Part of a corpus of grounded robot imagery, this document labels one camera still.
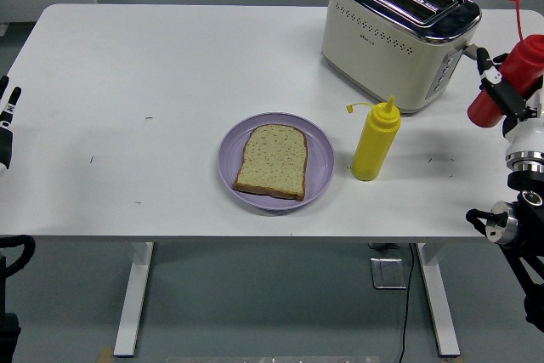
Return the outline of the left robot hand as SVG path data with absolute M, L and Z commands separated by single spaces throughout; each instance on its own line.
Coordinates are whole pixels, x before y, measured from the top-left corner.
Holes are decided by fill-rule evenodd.
M 21 88 L 15 87 L 9 95 L 7 104 L 1 111 L 1 174 L 9 169 L 12 159 L 13 133 L 10 126 L 21 93 Z

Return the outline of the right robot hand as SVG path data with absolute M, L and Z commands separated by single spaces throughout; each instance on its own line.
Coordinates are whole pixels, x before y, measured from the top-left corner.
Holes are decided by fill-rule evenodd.
M 502 132 L 509 143 L 507 166 L 514 170 L 543 165 L 543 77 L 525 99 L 497 70 L 485 48 L 476 49 L 476 61 L 483 90 L 506 116 Z

